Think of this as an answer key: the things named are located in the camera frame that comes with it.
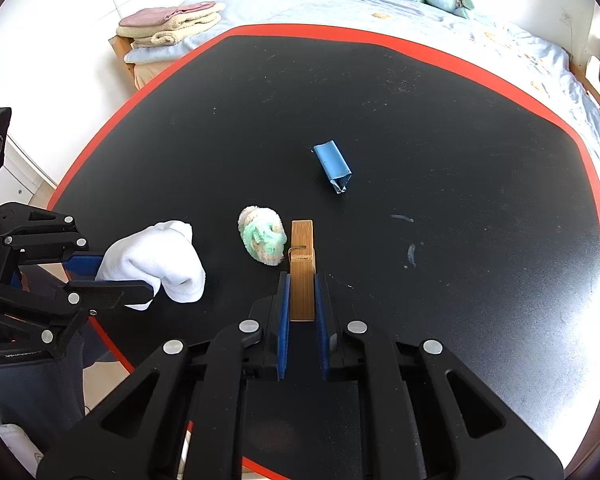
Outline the wooden clothespin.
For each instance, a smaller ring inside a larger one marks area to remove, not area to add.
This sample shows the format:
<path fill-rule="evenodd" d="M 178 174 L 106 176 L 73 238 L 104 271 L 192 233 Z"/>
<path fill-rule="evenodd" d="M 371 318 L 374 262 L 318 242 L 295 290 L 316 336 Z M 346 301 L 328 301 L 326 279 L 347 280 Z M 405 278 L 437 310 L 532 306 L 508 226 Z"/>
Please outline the wooden clothespin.
<path fill-rule="evenodd" d="M 315 249 L 312 220 L 291 222 L 291 242 L 288 249 L 290 270 L 290 319 L 292 322 L 313 322 Z"/>

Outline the green white yarn ball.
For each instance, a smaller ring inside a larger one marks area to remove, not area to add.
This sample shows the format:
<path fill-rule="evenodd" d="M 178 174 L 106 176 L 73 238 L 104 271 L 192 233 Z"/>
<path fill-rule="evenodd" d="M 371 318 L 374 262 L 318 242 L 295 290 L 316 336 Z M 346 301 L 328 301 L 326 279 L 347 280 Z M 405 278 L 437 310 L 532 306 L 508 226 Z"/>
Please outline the green white yarn ball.
<path fill-rule="evenodd" d="M 266 266 L 284 260 L 287 237 L 282 219 L 271 208 L 248 206 L 238 216 L 238 232 L 248 254 Z"/>

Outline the white sock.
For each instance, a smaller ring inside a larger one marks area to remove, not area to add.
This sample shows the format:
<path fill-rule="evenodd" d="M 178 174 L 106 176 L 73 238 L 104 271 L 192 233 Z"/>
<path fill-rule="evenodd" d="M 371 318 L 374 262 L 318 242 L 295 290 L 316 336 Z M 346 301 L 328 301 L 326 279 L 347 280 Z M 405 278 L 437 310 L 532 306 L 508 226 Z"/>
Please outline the white sock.
<path fill-rule="evenodd" d="M 96 281 L 143 281 L 178 304 L 201 300 L 206 271 L 193 245 L 194 231 L 181 220 L 158 222 L 112 244 Z"/>

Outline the blue metal clip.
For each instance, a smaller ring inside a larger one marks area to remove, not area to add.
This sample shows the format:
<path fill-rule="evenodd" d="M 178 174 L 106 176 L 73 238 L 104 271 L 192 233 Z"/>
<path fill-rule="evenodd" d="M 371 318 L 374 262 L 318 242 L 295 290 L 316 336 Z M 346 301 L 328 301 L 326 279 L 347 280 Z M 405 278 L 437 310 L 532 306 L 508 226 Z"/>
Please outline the blue metal clip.
<path fill-rule="evenodd" d="M 347 191 L 352 171 L 334 140 L 314 145 L 313 153 L 320 162 L 327 179 L 337 194 Z"/>

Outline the red table with black top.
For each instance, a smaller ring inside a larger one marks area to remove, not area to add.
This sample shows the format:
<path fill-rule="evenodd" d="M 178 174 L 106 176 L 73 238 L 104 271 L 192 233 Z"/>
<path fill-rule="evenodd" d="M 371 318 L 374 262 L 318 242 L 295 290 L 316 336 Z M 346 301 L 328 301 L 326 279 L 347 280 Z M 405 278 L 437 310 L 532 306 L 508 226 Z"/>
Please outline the red table with black top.
<path fill-rule="evenodd" d="M 312 151 L 334 140 L 337 194 Z M 274 292 L 247 206 L 314 224 L 332 299 L 407 344 L 434 338 L 563 463 L 600 400 L 600 177 L 577 130 L 513 84 L 398 38 L 238 27 L 175 63 L 94 136 L 50 206 L 91 248 L 159 221 L 194 229 L 201 300 L 100 326 L 127 366 L 198 342 Z"/>

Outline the folded towels stack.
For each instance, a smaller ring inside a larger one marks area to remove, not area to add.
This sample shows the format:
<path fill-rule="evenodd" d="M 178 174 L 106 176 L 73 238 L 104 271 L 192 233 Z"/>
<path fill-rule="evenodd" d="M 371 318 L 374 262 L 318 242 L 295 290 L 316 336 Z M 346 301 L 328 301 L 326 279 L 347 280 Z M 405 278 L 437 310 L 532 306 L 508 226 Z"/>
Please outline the folded towels stack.
<path fill-rule="evenodd" d="M 134 48 L 174 46 L 219 24 L 223 10 L 224 4 L 215 1 L 145 8 L 122 18 L 116 34 Z"/>

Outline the bed with blue sheet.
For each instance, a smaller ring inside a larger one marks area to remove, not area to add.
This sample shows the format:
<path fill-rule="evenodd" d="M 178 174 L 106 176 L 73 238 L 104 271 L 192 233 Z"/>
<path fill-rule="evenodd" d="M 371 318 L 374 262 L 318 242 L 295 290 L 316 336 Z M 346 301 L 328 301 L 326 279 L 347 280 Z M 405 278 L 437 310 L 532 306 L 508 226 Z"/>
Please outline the bed with blue sheet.
<path fill-rule="evenodd" d="M 492 18 L 459 18 L 408 0 L 212 0 L 222 18 L 173 46 L 134 48 L 134 64 L 172 62 L 222 32 L 253 24 L 314 24 L 379 32 L 474 63 L 554 110 L 600 159 L 600 108 L 570 72 L 567 52 L 525 29 Z"/>

